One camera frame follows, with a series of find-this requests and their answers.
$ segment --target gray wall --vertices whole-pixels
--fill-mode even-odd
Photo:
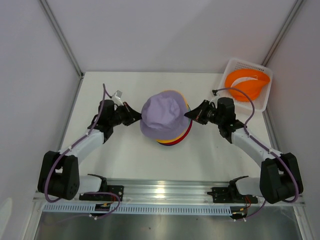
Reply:
[[[307,0],[279,47],[269,108],[283,151],[299,162],[304,198],[314,232],[320,238],[320,1]]]
[[[295,0],[48,0],[83,71],[262,63]]]
[[[62,137],[78,77],[36,0],[1,1],[0,36],[0,205],[13,200],[2,239],[16,240],[43,155]]]

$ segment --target purple bucket hat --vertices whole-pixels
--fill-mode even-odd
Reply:
[[[184,97],[177,91],[163,91],[150,97],[141,110],[141,132],[152,139],[171,140],[189,126]]]

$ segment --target orange hat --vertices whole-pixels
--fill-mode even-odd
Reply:
[[[225,79],[226,88],[236,88],[245,92],[251,100],[255,100],[262,88],[270,82],[270,78],[262,71],[255,69],[239,69],[231,72]],[[241,92],[228,90],[240,102],[249,102]]]

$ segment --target metal floor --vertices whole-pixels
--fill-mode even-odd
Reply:
[[[268,206],[247,222],[233,222],[227,216],[112,214],[54,224],[73,215],[43,212],[35,240],[302,239],[292,207]]]

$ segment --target tabletop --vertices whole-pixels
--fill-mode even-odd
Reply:
[[[134,110],[152,95],[176,90],[186,98],[191,109],[219,86],[222,74],[175,72],[86,72],[63,141],[67,147],[81,137],[98,113],[103,83],[112,95],[122,91],[121,99]],[[235,109],[244,122],[250,112]],[[248,124],[258,138],[270,144],[261,112]],[[259,177],[260,167],[245,152],[230,144],[214,124],[193,123],[188,136],[175,146],[162,146],[145,137],[139,122],[114,128],[109,140],[94,150],[79,166],[81,175],[97,174],[114,179],[229,181],[240,176]]]

